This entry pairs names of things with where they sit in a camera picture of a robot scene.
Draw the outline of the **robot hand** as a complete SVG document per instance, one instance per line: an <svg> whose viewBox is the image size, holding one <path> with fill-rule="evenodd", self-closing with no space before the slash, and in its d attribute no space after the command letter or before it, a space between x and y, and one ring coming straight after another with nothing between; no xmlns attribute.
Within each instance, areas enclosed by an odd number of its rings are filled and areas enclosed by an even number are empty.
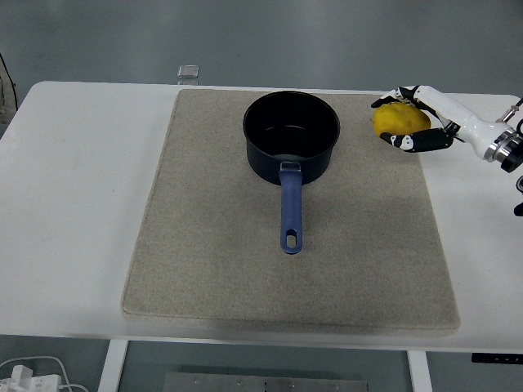
<svg viewBox="0 0 523 392"><path fill-rule="evenodd" d="M401 102L425 110L436 117L441 127L423 129L400 136L393 131L379 137L408 153L421 153L449 148L455 140L471 145L476 155L487 161L497 161L506 172L513 172L522 164L521 125L512 128L508 120L522 105L517 101L498 120L487 122L467 107L429 86L398 87L371 104L373 109Z"/></svg>

